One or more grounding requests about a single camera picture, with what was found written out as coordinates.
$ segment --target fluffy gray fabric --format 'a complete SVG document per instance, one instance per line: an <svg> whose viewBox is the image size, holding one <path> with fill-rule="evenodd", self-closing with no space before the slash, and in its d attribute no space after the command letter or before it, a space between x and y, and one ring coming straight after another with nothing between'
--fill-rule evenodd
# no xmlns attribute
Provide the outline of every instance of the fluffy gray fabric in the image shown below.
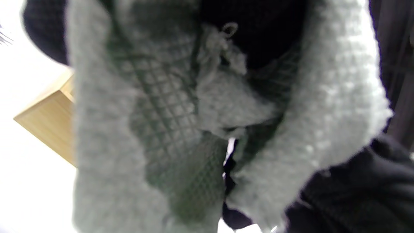
<svg viewBox="0 0 414 233"><path fill-rule="evenodd" d="M255 72L196 0L69 1L78 230L216 233L236 135L228 204L269 232L312 172L377 135L391 114L367 2L309 1L300 45Z"/></svg>

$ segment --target white wall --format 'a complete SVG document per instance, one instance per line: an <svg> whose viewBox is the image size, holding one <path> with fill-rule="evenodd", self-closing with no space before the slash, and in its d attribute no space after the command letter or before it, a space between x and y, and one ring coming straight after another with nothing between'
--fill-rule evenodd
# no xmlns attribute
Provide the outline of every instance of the white wall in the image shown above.
<svg viewBox="0 0 414 233"><path fill-rule="evenodd" d="M0 0L0 22L15 43L0 46L0 225L17 233L73 233L75 168L12 118L66 68L26 38L22 0Z"/></svg>

